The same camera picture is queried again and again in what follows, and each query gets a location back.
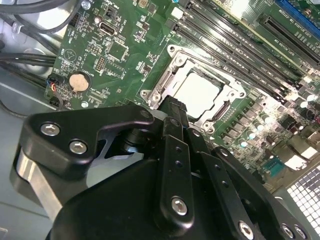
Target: green circuit board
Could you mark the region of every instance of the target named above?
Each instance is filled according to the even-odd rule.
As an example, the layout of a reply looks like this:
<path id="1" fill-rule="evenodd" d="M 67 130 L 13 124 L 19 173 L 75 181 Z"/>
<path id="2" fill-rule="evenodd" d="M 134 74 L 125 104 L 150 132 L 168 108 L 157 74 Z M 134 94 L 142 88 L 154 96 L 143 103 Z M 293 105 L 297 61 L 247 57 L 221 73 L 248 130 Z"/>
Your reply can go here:
<path id="1" fill-rule="evenodd" d="M 140 93 L 152 91 L 170 63 L 168 45 L 199 53 L 205 51 L 217 67 L 250 83 L 243 83 L 246 97 L 236 99 L 214 124 L 214 133 L 205 133 L 205 138 L 208 144 L 231 148 L 243 164 L 259 168 L 265 164 L 257 161 L 264 159 L 261 144 L 267 135 L 275 136 L 277 143 L 292 137 L 285 129 L 276 131 L 277 121 L 290 115 L 303 125 L 313 122 L 300 114 L 293 101 L 278 111 L 282 104 L 277 97 L 285 98 L 294 85 L 303 81 L 307 81 L 306 90 L 319 93 L 319 39 L 290 17 L 277 1 L 192 2 L 91 1 L 91 8 L 81 9 L 66 30 L 52 71 L 62 79 L 56 84 L 56 91 L 63 99 L 64 108 L 69 110 L 121 106 L 130 102 L 148 108 Z M 243 5 L 240 11 L 239 2 Z M 180 17 L 173 14 L 177 9 L 183 13 Z M 101 23 L 112 26 L 115 34 L 102 31 Z M 282 34 L 276 34 L 275 29 L 283 30 Z M 69 79 L 74 73 L 88 77 L 88 90 L 72 90 Z M 259 87 L 269 95 L 259 91 Z M 50 101 L 53 99 L 50 86 L 45 96 Z M 256 111 L 257 116 L 243 124 L 243 129 L 231 142 L 225 141 L 224 135 L 255 103 L 261 106 Z M 248 130 L 253 128 L 254 122 L 263 122 L 263 114 L 268 114 L 275 122 L 255 139 L 249 139 Z M 239 146 L 239 139 L 248 141 L 249 146 Z"/>

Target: ram slot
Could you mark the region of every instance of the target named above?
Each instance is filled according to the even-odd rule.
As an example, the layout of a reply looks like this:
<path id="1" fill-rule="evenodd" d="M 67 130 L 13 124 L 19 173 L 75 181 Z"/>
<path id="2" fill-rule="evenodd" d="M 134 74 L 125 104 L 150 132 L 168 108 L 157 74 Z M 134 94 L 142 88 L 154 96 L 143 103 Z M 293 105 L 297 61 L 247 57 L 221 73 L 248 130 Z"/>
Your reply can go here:
<path id="1" fill-rule="evenodd" d="M 286 100 L 283 98 L 283 96 L 279 95 L 278 93 L 274 92 L 272 88 L 267 87 L 266 85 L 263 85 L 257 79 L 253 78 L 249 73 L 245 72 L 243 69 L 236 66 L 233 62 L 226 60 L 224 56 L 221 56 L 216 52 L 214 49 L 212 49 L 210 46 L 205 44 L 204 42 L 199 41 L 198 38 L 196 38 L 194 35 L 190 34 L 188 31 L 181 29 L 180 27 L 176 28 L 176 33 L 179 34 L 181 37 L 189 40 L 191 43 L 193 43 L 195 46 L 201 48 L 214 58 L 216 58 L 218 61 L 220 61 L 222 64 L 224 64 L 228 69 L 230 69 L 236 76 L 243 79 L 242 83 L 249 85 L 250 87 L 260 89 L 264 92 L 266 92 L 268 95 L 273 97 L 275 100 L 279 101 L 280 103 L 284 104 Z"/>
<path id="2" fill-rule="evenodd" d="M 202 28 L 199 24 L 195 24 L 194 22 L 190 20 L 186 20 L 184 22 L 187 27 L 192 28 L 194 32 L 199 33 L 201 36 L 205 37 L 207 40 L 212 42 L 214 45 L 216 45 L 219 49 L 221 49 L 223 52 L 229 54 L 234 58 L 238 63 L 241 63 L 242 66 L 244 66 L 249 72 L 255 73 L 260 79 L 263 79 L 267 85 L 269 85 L 271 88 L 278 89 L 283 94 L 286 94 L 288 92 L 288 89 L 286 87 L 279 87 L 279 82 L 275 82 L 272 78 L 270 78 L 264 71 L 259 69 L 257 66 L 256 68 L 251 67 L 254 63 L 249 63 L 247 60 L 239 54 L 237 51 L 233 50 L 229 46 L 226 46 L 223 41 L 216 38 L 214 35 L 210 34 L 209 31 L 206 31 Z"/>
<path id="3" fill-rule="evenodd" d="M 280 66 L 283 69 L 283 72 L 284 71 L 289 72 L 298 79 L 305 75 L 303 72 L 301 72 L 298 69 L 292 69 L 292 68 L 288 67 L 285 63 L 283 63 L 278 58 L 273 56 L 267 49 L 263 48 L 263 45 L 259 45 L 258 43 L 256 43 L 252 39 L 250 39 L 250 37 L 247 36 L 247 34 L 245 32 L 243 32 L 243 30 L 239 26 L 234 25 L 234 24 L 228 22 L 225 18 L 221 17 L 217 12 L 215 12 L 215 9 L 217 8 L 217 6 L 214 3 L 212 3 L 211 1 L 210 1 L 210 3 L 200 2 L 198 0 L 195 2 L 196 2 L 196 4 L 190 5 L 189 7 L 194 8 L 194 9 L 196 9 L 196 8 L 200 9 L 200 11 L 205 10 L 206 12 L 209 12 L 210 15 L 208 17 L 210 17 L 213 21 L 220 23 L 221 26 L 225 25 L 229 29 L 232 29 L 237 35 L 241 36 L 243 39 L 245 39 L 247 42 L 249 42 L 255 48 L 255 50 L 257 52 L 265 54 L 274 63 L 276 63 L 278 66 Z M 297 79 L 291 78 L 289 76 L 287 76 L 287 80 L 288 80 L 288 82 L 287 82 L 288 84 L 295 84 L 298 81 Z"/>
<path id="4" fill-rule="evenodd" d="M 257 54 L 255 51 L 252 50 L 250 46 L 245 45 L 244 42 L 238 40 L 234 35 L 232 35 L 227 30 L 223 29 L 223 27 L 219 26 L 217 22 L 214 22 L 207 18 L 205 15 L 200 13 L 196 9 L 190 9 L 189 13 L 192 13 L 193 16 L 200 19 L 202 22 L 204 22 L 207 26 L 209 26 L 212 29 L 215 29 L 219 32 L 220 35 L 223 34 L 223 37 L 228 40 L 230 43 L 235 45 L 238 49 L 242 50 L 244 53 L 246 53 L 252 60 L 254 60 L 256 63 L 260 63 L 260 65 L 266 69 L 270 74 L 273 75 L 274 78 L 278 78 L 280 81 L 287 83 L 288 82 L 288 76 L 285 75 L 283 72 L 281 72 L 279 69 L 277 69 L 275 66 L 273 66 L 270 62 L 265 60 L 263 57 L 261 57 L 259 54 Z M 274 80 L 269 77 L 269 80 L 274 84 L 282 84 L 281 82 Z"/>
<path id="5" fill-rule="evenodd" d="M 300 42 L 291 32 L 285 29 L 271 16 L 264 17 L 260 23 L 267 31 L 293 52 L 297 53 L 304 61 L 315 69 L 320 70 L 320 56 L 312 52 L 310 48 Z"/>

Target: capacitor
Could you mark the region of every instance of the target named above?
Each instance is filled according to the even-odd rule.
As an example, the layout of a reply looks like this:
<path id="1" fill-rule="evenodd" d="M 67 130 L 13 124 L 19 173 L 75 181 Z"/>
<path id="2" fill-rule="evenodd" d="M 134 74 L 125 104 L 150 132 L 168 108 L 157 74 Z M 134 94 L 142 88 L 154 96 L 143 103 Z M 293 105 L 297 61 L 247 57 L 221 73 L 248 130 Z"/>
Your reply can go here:
<path id="1" fill-rule="evenodd" d="M 267 114 L 262 115 L 261 118 L 266 124 L 271 124 L 273 122 L 272 117 Z"/>
<path id="2" fill-rule="evenodd" d="M 303 126 L 300 122 L 297 122 L 296 125 L 295 125 L 295 127 L 296 127 L 297 129 L 299 129 L 300 131 L 305 128 L 305 126 Z"/>
<path id="3" fill-rule="evenodd" d="M 293 135 L 297 135 L 299 133 L 299 130 L 298 128 L 296 128 L 295 126 L 293 126 L 291 129 L 290 129 L 290 132 L 293 134 Z"/>
<path id="4" fill-rule="evenodd" d="M 252 130 L 248 130 L 248 131 L 246 132 L 246 134 L 247 134 L 247 136 L 248 136 L 248 138 L 249 138 L 250 140 L 255 139 L 256 136 L 257 136 L 257 135 L 254 133 L 254 131 L 252 131 Z"/>
<path id="5" fill-rule="evenodd" d="M 238 143 L 240 144 L 240 146 L 241 146 L 242 148 L 245 148 L 245 147 L 247 147 L 247 146 L 249 145 L 249 144 L 246 142 L 246 140 L 243 139 L 243 138 L 239 139 Z"/>
<path id="6" fill-rule="evenodd" d="M 232 155 L 234 155 L 234 154 L 235 154 L 235 152 L 234 152 L 233 148 L 229 147 L 227 150 L 228 150 Z"/>
<path id="7" fill-rule="evenodd" d="M 267 141 L 268 144 L 270 144 L 271 146 L 276 145 L 276 142 L 274 141 L 274 139 L 271 136 L 266 136 L 265 140 Z"/>
<path id="8" fill-rule="evenodd" d="M 308 102 L 300 97 L 298 97 L 294 102 L 302 109 L 308 107 Z"/>
<path id="9" fill-rule="evenodd" d="M 312 102 L 314 101 L 317 97 L 316 95 L 310 93 L 310 92 L 305 92 L 304 94 L 302 94 L 302 97 L 307 101 L 307 102 Z"/>
<path id="10" fill-rule="evenodd" d="M 265 129 L 265 126 L 261 122 L 257 121 L 253 125 L 259 132 L 261 132 Z"/>
<path id="11" fill-rule="evenodd" d="M 275 157 L 275 155 L 269 149 L 264 150 L 264 153 L 268 159 L 273 159 Z"/>

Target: blue pcie slot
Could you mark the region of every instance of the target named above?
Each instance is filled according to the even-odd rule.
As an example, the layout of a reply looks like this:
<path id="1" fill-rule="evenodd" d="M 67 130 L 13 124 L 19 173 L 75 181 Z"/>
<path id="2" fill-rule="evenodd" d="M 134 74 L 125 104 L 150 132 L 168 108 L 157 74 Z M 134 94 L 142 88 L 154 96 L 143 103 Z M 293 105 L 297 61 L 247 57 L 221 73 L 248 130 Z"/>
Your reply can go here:
<path id="1" fill-rule="evenodd" d="M 320 30 L 310 22 L 302 13 L 293 7 L 287 0 L 275 0 L 275 2 L 286 11 L 293 19 L 301 24 L 307 31 L 320 40 Z"/>

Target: metal hole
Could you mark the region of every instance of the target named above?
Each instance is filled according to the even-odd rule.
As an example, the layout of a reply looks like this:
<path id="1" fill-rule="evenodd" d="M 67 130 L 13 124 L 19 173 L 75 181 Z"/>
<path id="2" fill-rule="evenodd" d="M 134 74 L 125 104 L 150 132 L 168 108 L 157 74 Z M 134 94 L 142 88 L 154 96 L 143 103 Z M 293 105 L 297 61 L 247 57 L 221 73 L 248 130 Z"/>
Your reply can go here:
<path id="1" fill-rule="evenodd" d="M 175 161 L 175 165 L 178 167 L 178 168 L 182 168 L 183 165 L 180 161 Z"/>
<path id="2" fill-rule="evenodd" d="M 177 127 L 180 126 L 180 123 L 179 123 L 177 120 L 175 120 L 174 118 L 171 118 L 171 119 L 170 119 L 170 122 L 171 122 L 173 125 L 177 126 Z"/>
<path id="3" fill-rule="evenodd" d="M 225 188 L 228 188 L 228 187 L 229 187 L 229 184 L 228 184 L 226 181 L 222 181 L 222 185 L 223 185 Z"/>
<path id="4" fill-rule="evenodd" d="M 148 113 L 146 110 L 141 110 L 141 111 L 140 111 L 140 114 L 141 114 L 142 116 L 144 116 L 145 118 L 147 118 L 147 119 L 148 119 L 149 116 L 150 116 L 149 113 Z"/>
<path id="5" fill-rule="evenodd" d="M 195 136 L 200 137 L 200 133 L 197 130 L 193 129 L 192 132 Z"/>

